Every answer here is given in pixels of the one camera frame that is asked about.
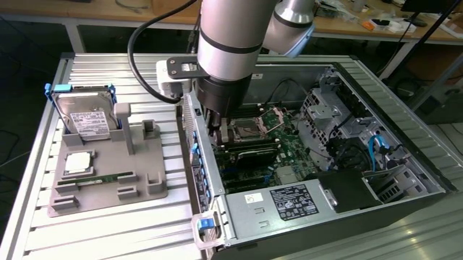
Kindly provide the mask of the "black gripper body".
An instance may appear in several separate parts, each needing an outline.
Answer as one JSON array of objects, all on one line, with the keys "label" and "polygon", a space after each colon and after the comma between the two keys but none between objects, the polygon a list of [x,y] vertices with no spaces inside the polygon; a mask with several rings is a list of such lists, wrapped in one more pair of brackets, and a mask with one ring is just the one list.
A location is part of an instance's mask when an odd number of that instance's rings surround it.
[{"label": "black gripper body", "polygon": [[251,77],[225,81],[210,76],[199,78],[197,84],[197,98],[201,104],[226,118],[243,104]]}]

